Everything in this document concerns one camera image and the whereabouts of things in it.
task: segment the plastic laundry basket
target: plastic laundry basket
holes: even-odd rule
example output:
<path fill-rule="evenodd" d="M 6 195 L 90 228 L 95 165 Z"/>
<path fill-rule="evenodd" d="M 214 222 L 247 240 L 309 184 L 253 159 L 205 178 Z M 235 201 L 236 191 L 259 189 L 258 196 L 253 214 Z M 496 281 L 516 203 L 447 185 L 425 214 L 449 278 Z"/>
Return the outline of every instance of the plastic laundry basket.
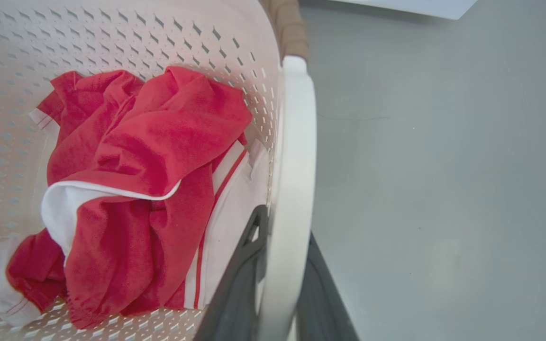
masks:
<path fill-rule="evenodd" d="M 43 229 L 47 156 L 55 145 L 27 116 L 66 71 L 126 69 L 143 80 L 183 65 L 242 89 L 247 136 L 268 147 L 271 237 L 260 335 L 287 334 L 309 242 L 314 90 L 296 0 L 0 0 L 0 240 Z M 0 320 L 0 340 L 190 340 L 201 312 L 160 309 L 77 330 L 60 301 L 28 326 Z"/>

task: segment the gray floor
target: gray floor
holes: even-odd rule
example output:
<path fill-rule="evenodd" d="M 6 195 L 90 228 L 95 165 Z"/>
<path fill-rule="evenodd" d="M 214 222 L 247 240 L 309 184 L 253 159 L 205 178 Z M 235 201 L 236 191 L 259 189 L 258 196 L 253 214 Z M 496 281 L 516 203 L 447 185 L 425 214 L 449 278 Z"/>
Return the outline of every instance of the gray floor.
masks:
<path fill-rule="evenodd" d="M 362 340 L 546 341 L 546 1 L 302 13 L 313 228 Z"/>

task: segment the red stripe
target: red stripe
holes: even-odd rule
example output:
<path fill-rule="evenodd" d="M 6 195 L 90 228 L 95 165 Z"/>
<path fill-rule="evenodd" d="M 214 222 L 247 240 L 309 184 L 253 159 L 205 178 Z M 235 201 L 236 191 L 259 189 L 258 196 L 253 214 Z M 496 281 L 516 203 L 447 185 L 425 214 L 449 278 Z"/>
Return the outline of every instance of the red stripe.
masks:
<path fill-rule="evenodd" d="M 46 119 L 46 118 L 52 118 L 52 117 L 50 117 L 50 115 L 46 114 L 45 112 L 44 112 L 44 114 L 45 114 L 45 116 L 44 116 L 42 119 L 40 119 L 39 122 L 35 123 L 35 125 L 36 125 L 37 127 L 39 127 L 39 123 L 42 123 L 44 119 Z"/>
<path fill-rule="evenodd" d="M 241 160 L 243 160 L 243 157 L 246 155 L 247 151 L 244 149 L 241 152 L 241 155 L 237 158 L 236 162 L 233 164 L 233 167 L 231 167 L 230 171 L 227 173 L 227 176 L 223 180 L 223 183 L 220 184 L 220 187 L 216 191 L 216 194 L 214 195 L 214 205 L 212 207 L 212 211 L 214 212 L 214 207 L 216 207 L 216 203 L 218 202 L 218 198 L 223 193 L 223 190 L 225 190 L 225 186 L 231 179 L 233 173 L 235 173 L 236 169 L 239 167 L 239 164 L 241 163 Z M 199 302 L 199 293 L 200 293 L 200 287 L 201 287 L 201 259 L 203 257 L 203 245 L 206 241 L 206 231 L 203 232 L 203 235 L 201 236 L 201 241 L 199 242 L 199 251 L 197 252 L 197 274 L 195 274 L 195 301 L 193 302 L 193 307 L 197 309 L 197 303 Z"/>

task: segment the tan strap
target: tan strap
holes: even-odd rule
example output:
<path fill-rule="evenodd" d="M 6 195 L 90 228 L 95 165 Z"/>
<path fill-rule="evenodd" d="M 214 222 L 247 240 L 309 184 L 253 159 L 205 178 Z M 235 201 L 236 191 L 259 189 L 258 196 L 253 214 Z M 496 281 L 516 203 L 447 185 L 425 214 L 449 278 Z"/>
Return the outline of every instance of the tan strap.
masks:
<path fill-rule="evenodd" d="M 301 56 L 309 60 L 309 41 L 300 17 L 298 0 L 260 0 L 275 30 L 280 56 Z"/>

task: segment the perforated basket wall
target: perforated basket wall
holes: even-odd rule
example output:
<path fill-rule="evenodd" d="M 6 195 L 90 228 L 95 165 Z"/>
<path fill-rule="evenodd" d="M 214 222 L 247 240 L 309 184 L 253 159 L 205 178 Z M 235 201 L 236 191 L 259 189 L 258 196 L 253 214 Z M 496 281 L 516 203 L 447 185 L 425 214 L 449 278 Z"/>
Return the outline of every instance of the perforated basket wall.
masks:
<path fill-rule="evenodd" d="M 49 81 L 71 70 L 115 69 L 148 80 L 171 64 L 242 89 L 254 114 L 250 134 L 274 154 L 279 54 L 258 2 L 0 0 L 0 241 L 43 228 L 43 155 L 54 142 L 26 114 L 52 90 Z M 0 320 L 0 340 L 188 340 L 200 319 L 199 311 L 160 309 L 80 331 L 59 302 L 24 328 Z"/>

